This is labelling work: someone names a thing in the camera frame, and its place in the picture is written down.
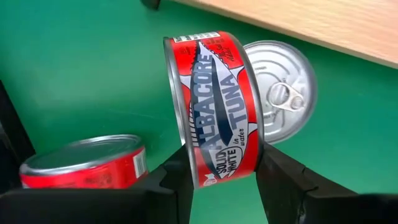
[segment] can rim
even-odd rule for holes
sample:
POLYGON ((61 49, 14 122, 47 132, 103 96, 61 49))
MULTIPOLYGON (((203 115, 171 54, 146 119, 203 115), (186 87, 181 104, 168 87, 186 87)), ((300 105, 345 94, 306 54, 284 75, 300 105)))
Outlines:
POLYGON ((49 152, 46 154, 42 155, 34 155, 30 158, 28 158, 20 167, 19 172, 24 175, 33 175, 33 176, 48 176, 48 175, 60 175, 60 174, 68 174, 71 172, 79 171, 79 170, 84 170, 84 169, 89 169, 94 166, 100 166, 103 164, 106 164, 110 161, 113 161, 115 159, 118 159, 120 157, 126 156, 127 154, 130 154, 138 149, 140 149, 143 146, 142 140, 139 136, 133 135, 133 134, 115 134, 115 135, 109 135, 109 136, 98 136, 94 138, 88 138, 88 139, 83 139, 79 141, 74 141, 71 142, 70 144, 67 144, 66 146, 61 147, 57 151, 49 152), (64 151, 68 150, 69 148, 73 146, 77 146, 79 144, 88 144, 91 142, 99 142, 99 141, 104 141, 104 140, 112 140, 112 139, 130 139, 130 140, 135 140, 136 145, 134 149, 128 149, 123 152, 116 153, 115 155, 111 156, 106 156, 106 157, 100 157, 100 158, 93 158, 87 162, 81 163, 81 164, 76 164, 76 165, 70 165, 70 166, 62 166, 62 167, 56 167, 56 168, 48 168, 48 169, 40 169, 40 168, 32 168, 29 167, 29 162, 34 161, 42 156, 47 156, 49 154, 56 154, 58 151, 64 151))
POLYGON ((232 34, 228 33, 227 34, 231 37, 233 40, 241 58, 243 61, 244 68, 246 70, 246 74, 248 75, 249 78, 249 84, 252 90, 252 96, 253 96, 253 101, 254 101, 254 109, 256 110, 256 119, 257 119, 257 134, 258 134, 258 156, 257 156, 257 162, 254 170, 257 170, 257 166, 262 158, 262 152, 263 152, 263 146, 264 146, 264 119, 263 119, 263 113, 262 113, 262 106, 261 106, 261 99, 260 99, 260 90, 259 86, 256 81, 256 73, 254 73, 254 69, 251 65, 251 62, 249 60, 249 56, 247 55, 244 47, 242 44, 239 42, 239 40, 232 34))
POLYGON ((278 46, 283 46, 283 48, 286 51, 291 51, 294 55, 297 55, 297 60, 299 60, 303 65, 304 69, 306 71, 308 80, 309 80, 309 85, 310 88, 312 89, 312 94, 310 95, 310 105, 307 107, 307 110, 305 114, 303 115, 303 118, 300 119, 300 122, 297 122, 295 125, 292 126, 289 132, 286 132, 285 135, 283 135, 281 138, 276 138, 275 140, 271 140, 267 143, 269 144, 277 144, 279 142, 285 141, 286 139, 292 137, 296 133, 298 133, 307 123, 307 121, 310 119, 311 115, 313 114, 315 110, 315 105, 317 104, 318 100, 318 85, 317 85, 317 78, 315 76, 315 71, 308 60, 308 58, 301 53, 298 49, 293 47, 290 44, 287 44, 285 42, 277 41, 277 40, 259 40, 252 42, 250 44, 246 44, 244 46, 245 51, 249 48, 257 47, 258 45, 278 45, 278 46))
POLYGON ((190 129, 188 123, 188 114, 185 112, 185 101, 182 98, 183 93, 181 85, 179 85, 179 83, 181 82, 180 73, 178 72, 177 62, 175 60, 175 55, 171 47, 170 40, 171 38, 169 37, 163 38, 164 54, 166 59, 167 73, 169 75, 170 89, 172 92, 174 111, 177 117, 177 125, 178 131, 180 133, 181 143, 182 145, 185 144, 185 147, 188 151, 193 186, 194 188, 199 188, 193 141, 191 135, 187 131, 190 129))

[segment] pull tab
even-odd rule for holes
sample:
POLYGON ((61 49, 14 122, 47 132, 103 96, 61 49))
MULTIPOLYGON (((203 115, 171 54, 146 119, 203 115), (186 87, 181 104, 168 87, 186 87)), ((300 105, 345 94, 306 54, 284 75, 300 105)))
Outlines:
POLYGON ((282 110, 287 110, 287 111, 299 111, 304 108, 304 98, 303 96, 295 89, 293 89, 290 85, 279 82, 275 83, 271 86, 269 89, 269 94, 268 94, 268 102, 271 104, 271 106, 282 109, 282 110), (277 88, 278 86, 284 86, 287 91, 289 92, 289 95, 287 97, 287 100, 285 100, 281 104, 276 104, 273 100, 271 94, 277 88))

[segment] albacore tuna can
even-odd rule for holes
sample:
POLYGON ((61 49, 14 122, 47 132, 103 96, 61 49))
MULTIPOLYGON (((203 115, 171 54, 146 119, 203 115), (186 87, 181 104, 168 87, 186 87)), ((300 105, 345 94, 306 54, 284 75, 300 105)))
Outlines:
POLYGON ((73 142, 20 168, 25 188, 125 189, 147 174, 145 147, 130 134, 73 142))
POLYGON ((311 117, 317 102, 317 81, 307 58, 293 46, 262 40, 247 44, 259 85, 264 139, 269 144, 293 136, 311 117))
POLYGON ((164 49, 195 188, 251 174, 264 125, 254 71, 242 45, 220 31, 165 38, 164 49))

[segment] wooden board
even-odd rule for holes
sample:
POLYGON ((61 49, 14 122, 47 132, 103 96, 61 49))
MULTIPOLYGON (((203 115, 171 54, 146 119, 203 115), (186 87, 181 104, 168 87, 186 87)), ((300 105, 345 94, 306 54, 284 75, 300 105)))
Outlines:
POLYGON ((398 0, 176 0, 398 68, 398 0))

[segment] wooden edge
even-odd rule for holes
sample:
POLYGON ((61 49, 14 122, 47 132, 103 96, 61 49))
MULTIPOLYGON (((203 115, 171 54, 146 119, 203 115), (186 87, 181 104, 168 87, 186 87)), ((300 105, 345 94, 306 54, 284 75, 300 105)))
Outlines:
POLYGON ((317 39, 317 38, 314 38, 314 37, 310 37, 308 35, 303 35, 303 34, 301 34, 299 32, 295 32, 293 30, 283 29, 281 27, 274 26, 274 25, 272 25, 270 23, 267 23, 265 21, 253 19, 251 17, 247 17, 247 16, 239 14, 239 13, 231 12, 231 11, 228 11, 228 10, 223 9, 223 8, 213 7, 212 5, 205 4, 203 2, 189 1, 189 0, 174 0, 174 1, 182 3, 182 4, 186 4, 186 5, 189 5, 189 6, 197 7, 199 9, 204 9, 206 11, 214 12, 216 14, 220 14, 222 16, 226 16, 226 17, 229 17, 229 18, 232 18, 232 19, 236 19, 236 20, 239 20, 239 21, 247 22, 248 24, 252 24, 252 25, 255 25, 255 26, 258 26, 258 27, 269 29, 269 30, 273 30, 273 31, 276 31, 278 33, 289 35, 289 36, 292 36, 292 37, 296 37, 298 39, 302 39, 302 40, 311 42, 313 44, 321 45, 321 46, 329 48, 329 49, 337 50, 339 52, 343 52, 343 53, 346 53, 346 54, 354 55, 356 57, 363 58, 365 60, 369 60, 369 61, 376 62, 376 63, 382 64, 382 65, 385 65, 385 66, 388 66, 388 67, 392 67, 392 68, 397 68, 398 69, 398 58, 396 59, 397 60, 396 62, 390 61, 390 60, 384 60, 383 58, 374 57, 372 55, 364 54, 362 52, 358 52, 358 51, 352 50, 352 49, 347 49, 346 47, 342 47, 340 45, 332 44, 330 42, 325 42, 325 41, 322 41, 320 39, 317 39))

